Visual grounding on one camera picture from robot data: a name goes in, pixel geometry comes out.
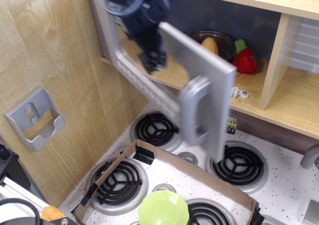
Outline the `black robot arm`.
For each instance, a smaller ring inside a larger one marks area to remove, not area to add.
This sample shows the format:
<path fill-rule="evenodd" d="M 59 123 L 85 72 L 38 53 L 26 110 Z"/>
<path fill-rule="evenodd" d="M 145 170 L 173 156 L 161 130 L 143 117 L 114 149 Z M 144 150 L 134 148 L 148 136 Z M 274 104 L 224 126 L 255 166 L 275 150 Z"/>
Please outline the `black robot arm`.
<path fill-rule="evenodd" d="M 139 59 L 148 74 L 166 65 L 166 52 L 159 24 L 169 15 L 168 0 L 104 0 L 105 9 L 122 21 L 128 37 L 137 43 L 142 54 Z"/>

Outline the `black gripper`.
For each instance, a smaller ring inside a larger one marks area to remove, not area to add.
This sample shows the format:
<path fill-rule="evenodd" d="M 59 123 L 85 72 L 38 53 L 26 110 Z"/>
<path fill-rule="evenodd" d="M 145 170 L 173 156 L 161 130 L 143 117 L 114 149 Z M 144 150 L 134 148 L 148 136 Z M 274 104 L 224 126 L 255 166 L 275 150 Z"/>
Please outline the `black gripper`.
<path fill-rule="evenodd" d="M 137 34 L 134 40 L 142 50 L 139 59 L 148 74 L 160 71 L 166 66 L 166 51 L 157 28 L 150 28 Z"/>

